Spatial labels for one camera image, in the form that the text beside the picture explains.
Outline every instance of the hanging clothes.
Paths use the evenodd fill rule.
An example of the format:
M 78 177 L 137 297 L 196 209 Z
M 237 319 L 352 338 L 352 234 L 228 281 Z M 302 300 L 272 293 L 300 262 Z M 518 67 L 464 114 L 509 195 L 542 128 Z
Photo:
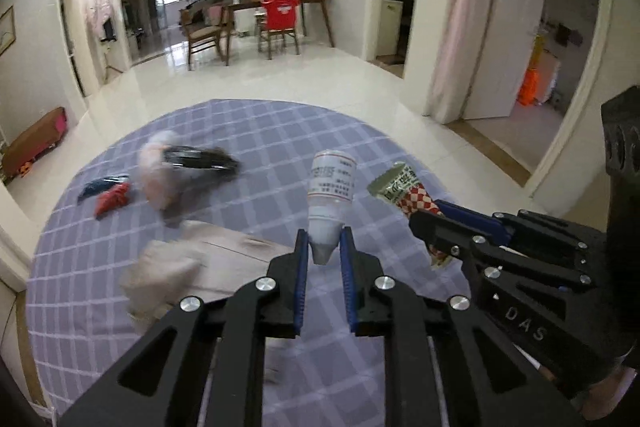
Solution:
M 111 22 L 111 18 L 108 18 L 106 22 L 102 25 L 102 31 L 104 33 L 104 38 L 100 39 L 100 42 L 115 42 L 118 40 L 116 38 L 116 34 L 113 29 L 113 23 Z
M 109 0 L 94 0 L 93 7 L 89 8 L 89 13 L 87 14 L 89 23 L 94 35 L 101 41 L 108 38 L 104 25 L 110 20 L 112 14 L 113 7 Z M 111 38 L 109 40 L 114 40 L 113 25 L 111 26 Z

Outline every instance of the door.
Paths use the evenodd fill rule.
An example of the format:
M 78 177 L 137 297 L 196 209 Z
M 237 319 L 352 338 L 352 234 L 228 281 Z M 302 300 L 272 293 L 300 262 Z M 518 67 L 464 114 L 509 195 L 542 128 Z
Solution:
M 84 92 L 84 87 L 80 81 L 80 74 L 78 73 L 78 66 L 76 65 L 76 48 L 73 40 L 71 39 L 71 34 L 69 33 L 69 23 L 66 20 L 65 0 L 60 0 L 60 15 L 62 17 L 62 28 L 65 32 L 66 54 L 69 57 L 69 62 L 71 62 L 71 69 L 74 72 L 78 89 L 84 98 L 86 97 L 86 93 Z
M 524 80 L 545 0 L 494 0 L 465 120 L 509 116 Z
M 380 57 L 381 55 L 395 55 L 398 51 L 401 19 L 402 1 L 382 0 L 376 57 Z

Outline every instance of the beige cloth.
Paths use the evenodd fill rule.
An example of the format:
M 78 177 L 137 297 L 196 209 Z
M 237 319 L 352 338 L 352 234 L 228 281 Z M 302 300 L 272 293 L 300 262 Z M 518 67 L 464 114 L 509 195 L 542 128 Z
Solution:
M 199 221 L 183 221 L 179 241 L 150 241 L 120 279 L 129 314 L 144 333 L 187 295 L 216 301 L 263 277 L 274 257 L 291 251 L 270 241 Z M 286 340 L 268 339 L 265 379 L 278 380 Z

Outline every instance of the red cloth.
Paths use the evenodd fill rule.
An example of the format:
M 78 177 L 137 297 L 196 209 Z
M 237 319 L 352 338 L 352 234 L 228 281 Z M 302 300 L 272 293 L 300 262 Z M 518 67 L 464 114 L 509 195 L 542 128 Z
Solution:
M 268 30 L 290 30 L 296 27 L 296 6 L 300 0 L 261 0 L 267 10 Z
M 129 204 L 127 192 L 129 192 L 130 187 L 131 184 L 129 183 L 120 183 L 100 194 L 98 203 L 95 205 L 95 217 L 100 217 L 110 210 Z

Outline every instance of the red basket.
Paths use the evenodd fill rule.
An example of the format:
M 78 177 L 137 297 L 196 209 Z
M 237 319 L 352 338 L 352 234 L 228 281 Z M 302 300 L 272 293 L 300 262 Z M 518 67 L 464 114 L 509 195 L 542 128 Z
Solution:
M 296 6 L 300 0 L 261 0 L 267 10 L 268 30 L 290 30 L 296 27 Z

